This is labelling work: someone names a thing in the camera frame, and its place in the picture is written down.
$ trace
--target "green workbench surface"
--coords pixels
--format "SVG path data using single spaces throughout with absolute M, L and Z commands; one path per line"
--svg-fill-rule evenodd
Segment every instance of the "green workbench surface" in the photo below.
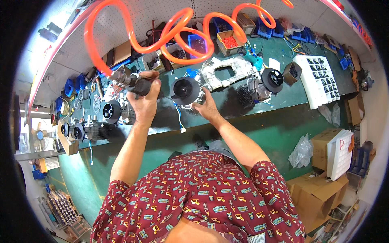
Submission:
M 266 40 L 262 38 L 248 37 L 247 39 L 250 41 L 251 46 L 256 44 L 256 52 L 259 52 L 262 47 L 262 44 L 264 44 L 262 53 L 263 61 L 266 65 L 269 64 L 269 58 L 276 59 L 281 63 L 280 71 L 283 72 L 285 66 L 292 61 L 292 58 L 290 57 L 292 55 L 292 51 L 287 46 L 286 42 L 281 38 L 271 38 L 269 40 Z M 320 46 L 315 44 L 304 43 L 304 45 L 309 48 L 311 56 L 325 56 L 327 58 L 328 63 L 331 66 L 331 71 L 334 75 L 340 95 L 353 93 L 356 91 L 351 80 L 350 72 L 348 71 L 348 69 L 341 69 L 339 59 L 336 54 L 327 49 L 322 50 Z M 217 55 L 214 54 L 213 56 L 217 57 L 220 60 L 227 59 L 223 57 L 223 54 L 221 52 Z M 141 62 L 138 62 L 137 65 L 141 66 L 141 68 L 144 67 Z M 171 75 L 171 72 L 162 73 L 159 78 L 161 79 L 161 89 L 163 90 L 165 96 L 169 96 L 169 87 L 174 82 L 175 77 L 182 77 L 185 74 L 187 68 L 200 69 L 201 65 L 202 63 L 184 66 L 182 68 L 174 70 L 173 75 Z M 228 70 L 219 71 L 219 73 L 216 75 L 220 79 L 228 79 L 230 77 Z M 106 78 L 102 79 L 103 84 L 105 84 L 106 81 Z M 272 95 L 271 100 L 269 101 L 272 106 L 265 103 L 259 103 L 256 104 L 254 108 L 243 109 L 237 99 L 236 89 L 244 83 L 246 83 L 245 79 L 238 81 L 226 88 L 218 88 L 212 92 L 212 97 L 215 100 L 216 106 L 220 114 L 224 118 L 230 119 L 244 115 L 257 114 L 270 110 L 281 109 L 284 107 L 300 105 L 308 102 L 303 84 L 301 81 L 298 81 L 292 86 L 289 86 L 287 83 L 285 83 L 280 93 L 275 96 Z M 86 110 L 85 119 L 88 115 L 97 115 L 99 121 L 104 121 L 101 114 L 101 109 L 104 106 L 105 102 L 101 103 L 100 113 L 95 114 L 93 111 L 94 94 L 98 94 L 97 90 L 91 94 L 91 108 Z M 195 115 L 184 111 L 182 111 L 181 114 L 181 122 L 186 128 L 208 123 L 208 121 L 200 115 Z M 72 117 L 82 117 L 82 108 L 80 110 L 76 110 L 73 113 Z M 100 140 L 92 142 L 92 146 L 114 142 L 116 139 L 118 139 L 118 141 L 122 141 L 123 137 L 127 137 L 130 129 L 131 125 L 119 125 L 114 130 L 114 138 L 110 139 L 110 141 Z M 166 98 L 159 100 L 157 105 L 157 113 L 155 115 L 151 128 L 149 129 L 149 135 L 179 129 L 180 124 L 178 121 L 178 113 L 172 101 Z M 87 140 L 85 140 L 80 143 L 79 148 L 82 149 L 88 146 L 89 143 Z

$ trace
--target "orange tube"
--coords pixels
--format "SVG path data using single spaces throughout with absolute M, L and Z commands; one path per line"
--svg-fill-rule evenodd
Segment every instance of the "orange tube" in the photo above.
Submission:
M 293 4 L 289 0 L 282 0 L 282 1 L 288 7 L 293 8 Z M 88 17 L 88 20 L 85 24 L 84 41 L 86 44 L 86 49 L 89 53 L 89 56 L 92 59 L 93 64 L 98 68 L 98 70 L 103 72 L 105 75 L 111 76 L 112 70 L 101 59 L 101 57 L 98 53 L 98 50 L 96 48 L 95 41 L 93 40 L 93 25 L 95 24 L 95 19 L 97 18 L 98 13 L 104 7 L 106 7 L 108 5 L 113 5 L 119 10 L 120 14 L 122 15 L 122 17 L 124 19 L 124 24 L 126 26 L 127 34 L 128 34 L 129 39 L 130 39 L 130 42 L 131 42 L 131 45 L 133 46 L 134 50 L 136 50 L 138 53 L 150 53 L 150 52 L 156 51 L 158 49 L 161 49 L 162 54 L 168 60 L 170 60 L 172 62 L 184 64 L 184 65 L 196 64 L 196 63 L 200 63 L 200 62 L 207 60 L 208 58 L 210 58 L 212 56 L 212 54 L 214 52 L 214 44 L 210 39 L 210 33 L 209 33 L 209 22 L 211 21 L 211 19 L 213 17 L 219 17 L 219 18 L 222 18 L 225 21 L 227 21 L 233 27 L 234 33 L 235 33 L 236 37 L 238 38 L 238 40 L 240 42 L 243 42 L 243 43 L 247 42 L 247 38 L 246 38 L 244 31 L 237 23 L 237 15 L 238 15 L 239 11 L 243 8 L 246 8 L 246 7 L 255 8 L 258 12 L 259 17 L 264 22 L 264 24 L 266 26 L 268 26 L 269 28 L 275 28 L 274 18 L 269 14 L 268 11 L 266 11 L 265 9 L 260 7 L 260 3 L 261 3 L 261 0 L 257 0 L 256 4 L 253 4 L 253 3 L 240 4 L 234 9 L 234 11 L 232 13 L 232 17 L 229 17 L 229 16 L 222 14 L 222 13 L 219 13 L 219 12 L 212 12 L 212 13 L 207 14 L 203 20 L 204 32 L 185 27 L 188 24 L 189 20 L 193 16 L 193 9 L 184 8 L 184 9 L 180 10 L 179 12 L 177 12 L 167 22 L 166 26 L 162 30 L 161 38 L 159 39 L 159 41 L 155 42 L 154 44 L 152 44 L 148 47 L 142 47 L 139 45 L 139 43 L 137 42 L 137 39 L 135 37 L 130 12 L 128 11 L 126 5 L 123 2 L 121 2 L 120 0 L 105 0 L 105 1 L 101 2 L 99 5 L 97 5 L 97 7 L 92 10 L 90 16 Z M 267 22 L 265 17 L 263 17 L 263 14 L 269 19 L 270 23 Z M 205 54 L 201 54 L 201 53 L 193 50 L 192 48 L 190 48 L 184 42 L 184 40 L 180 37 L 181 31 L 188 31 L 188 32 L 191 32 L 193 34 L 197 34 L 200 37 L 202 37 L 205 40 L 205 43 L 208 47 L 208 52 Z M 195 59 L 179 59 L 179 58 L 173 57 L 167 51 L 166 46 L 165 46 L 165 44 L 168 41 L 170 41 L 173 37 L 180 47 L 182 47 L 188 53 L 196 56 L 197 58 L 195 58 Z

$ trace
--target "blue power drill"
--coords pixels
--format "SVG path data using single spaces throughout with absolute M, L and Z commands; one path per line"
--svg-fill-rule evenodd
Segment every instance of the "blue power drill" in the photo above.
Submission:
M 238 54 L 243 57 L 245 60 L 248 60 L 252 63 L 254 67 L 257 68 L 258 71 L 262 69 L 263 63 L 263 53 L 262 53 L 263 45 L 261 51 L 258 54 L 255 54 L 254 50 L 248 51 L 246 47 L 240 47 L 238 49 Z

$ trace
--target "hand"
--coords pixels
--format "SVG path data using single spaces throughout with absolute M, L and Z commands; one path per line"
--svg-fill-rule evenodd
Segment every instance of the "hand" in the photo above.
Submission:
M 211 96 L 211 92 L 204 87 L 203 90 L 205 92 L 204 104 L 200 105 L 198 103 L 193 103 L 192 107 L 196 109 L 202 115 L 202 117 L 207 119 L 211 124 L 215 125 L 215 122 L 217 122 L 220 119 L 223 119 L 223 117 L 220 115 L 219 111 L 217 110 L 215 101 Z
M 137 100 L 135 99 L 136 94 L 132 92 L 127 92 L 126 97 L 135 111 L 135 122 L 150 127 L 157 112 L 157 98 L 161 90 L 161 80 L 158 79 L 159 72 L 157 71 L 142 72 L 139 75 L 154 79 L 149 93 L 146 96 L 140 96 Z

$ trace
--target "red plastic caps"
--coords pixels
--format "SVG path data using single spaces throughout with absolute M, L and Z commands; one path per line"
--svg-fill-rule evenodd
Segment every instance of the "red plastic caps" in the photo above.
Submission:
M 225 38 L 224 40 L 222 40 L 224 45 L 229 49 L 229 48 L 234 48 L 234 47 L 238 47 L 238 43 L 237 41 L 234 39 L 233 36 L 231 37 L 227 37 Z

